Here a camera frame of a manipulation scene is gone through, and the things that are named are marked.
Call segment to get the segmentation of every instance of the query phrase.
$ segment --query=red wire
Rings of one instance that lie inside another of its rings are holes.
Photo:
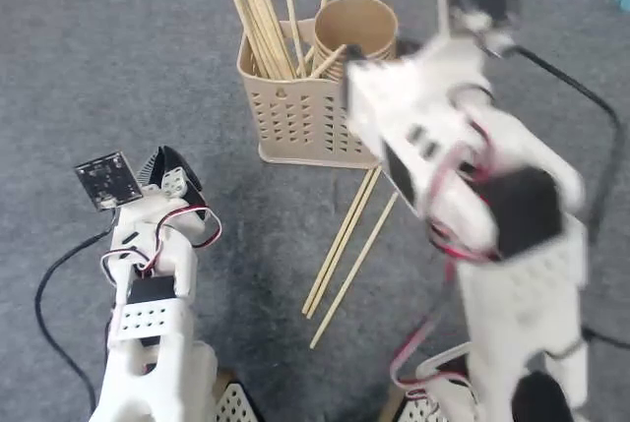
[[[159,233],[161,231],[161,228],[164,227],[164,224],[167,223],[171,218],[177,215],[181,215],[185,212],[193,212],[193,211],[207,211],[217,221],[219,221],[219,219],[213,214],[213,212],[210,210],[208,206],[186,206],[184,208],[175,209],[174,211],[167,213],[164,217],[162,217],[159,220],[159,222],[156,225],[156,253],[151,258],[151,260],[147,263],[147,265],[143,269],[141,269],[142,277],[146,277],[146,273],[148,271],[152,271],[154,267],[156,266],[156,263],[158,262],[159,255],[161,254],[161,239],[159,238]],[[193,244],[193,248],[208,247],[212,245],[219,238],[220,235],[221,235],[221,222],[219,221],[219,226],[217,230],[215,230],[215,232],[213,232],[213,234],[204,242],[200,244]]]
[[[471,124],[471,127],[473,127],[483,137],[485,141],[485,145],[486,145],[484,149],[484,153],[483,153],[483,160],[481,162],[481,165],[479,165],[476,168],[476,172],[472,180],[474,182],[485,181],[489,177],[492,171],[492,164],[494,162],[494,144],[492,143],[492,139],[490,138],[488,133],[485,131],[485,129],[483,129],[477,122],[475,122],[474,120],[470,120],[470,124]],[[486,251],[475,252],[475,251],[470,251],[470,250],[465,250],[465,249],[459,249],[459,248],[455,248],[453,246],[438,242],[437,239],[435,238],[435,233],[433,232],[436,227],[437,228],[439,227],[438,227],[437,221],[431,216],[431,208],[437,196],[439,195],[442,187],[444,186],[444,182],[448,173],[451,171],[457,173],[457,171],[459,170],[460,164],[462,162],[462,156],[463,156],[462,151],[464,149],[469,149],[469,148],[470,147],[468,147],[467,145],[463,143],[455,144],[446,154],[442,162],[438,165],[433,175],[433,179],[431,183],[429,184],[429,188],[427,192],[427,198],[426,198],[427,220],[426,221],[427,221],[427,227],[429,229],[429,242],[434,247],[436,247],[437,249],[441,250],[446,255],[454,259],[481,262],[481,261],[485,261],[488,255],[491,254],[491,252],[486,252]],[[448,233],[441,232],[441,234],[448,238]]]

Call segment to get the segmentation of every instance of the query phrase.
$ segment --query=perforated plastic bracket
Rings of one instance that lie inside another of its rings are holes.
[[[190,310],[182,299],[127,304],[123,307],[118,340],[184,333],[191,322]]]
[[[426,399],[408,400],[396,422],[448,422],[440,408]]]
[[[188,191],[187,179],[181,166],[171,169],[161,179],[161,189],[170,198],[183,198]]]
[[[217,404],[217,422],[258,422],[240,384],[232,383],[225,389]]]

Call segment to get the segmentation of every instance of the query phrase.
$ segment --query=white wire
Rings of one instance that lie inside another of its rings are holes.
[[[124,254],[134,254],[134,255],[138,255],[143,260],[147,259],[145,254],[143,254],[139,250],[135,250],[133,248],[122,248],[122,249],[110,250],[110,251],[104,253],[100,257],[100,270],[105,275],[105,278],[107,279],[109,284],[111,284],[114,287],[116,287],[116,281],[113,280],[113,276],[111,275],[111,270],[107,266],[108,259],[110,257],[115,257],[115,256],[119,256],[119,255],[124,255]]]
[[[217,240],[219,240],[221,238],[221,235],[223,233],[223,225],[222,225],[221,220],[219,219],[219,217],[208,206],[192,206],[190,208],[187,208],[185,211],[176,212],[172,216],[170,216],[168,218],[168,220],[163,225],[166,225],[173,218],[179,217],[181,215],[185,215],[185,214],[190,213],[190,212],[197,212],[197,211],[206,211],[215,220],[215,222],[217,223],[217,228],[218,228],[219,232],[217,233],[217,236],[213,239],[213,241],[210,242],[208,245],[206,245],[206,246],[210,246],[213,243],[217,242]],[[208,217],[207,216],[204,219],[204,223],[206,223],[206,222],[208,222]]]

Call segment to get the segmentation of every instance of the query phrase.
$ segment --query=ventilation holes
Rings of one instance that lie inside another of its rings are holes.
[[[410,144],[414,144],[420,140],[420,137],[424,134],[424,127],[421,125],[414,125],[411,130],[407,133],[407,141]]]
[[[422,157],[427,161],[431,159],[438,151],[439,146],[435,142],[429,142],[426,148],[424,149],[424,153]]]
[[[127,245],[129,242],[131,242],[134,238],[136,238],[138,236],[138,232],[133,232],[131,235],[129,235],[128,237],[126,237],[123,241],[122,244],[123,245]]]

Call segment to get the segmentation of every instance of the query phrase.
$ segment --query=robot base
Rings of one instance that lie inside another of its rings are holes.
[[[416,376],[423,378],[437,371],[456,371],[465,374],[469,348],[470,344],[464,343],[424,361],[417,367]],[[427,392],[430,401],[405,399],[394,420],[396,422],[483,422],[482,408],[475,403],[473,395],[467,388],[449,381],[436,381],[427,385]],[[574,422],[588,422],[581,414],[571,415]],[[516,420],[530,422],[527,416]]]

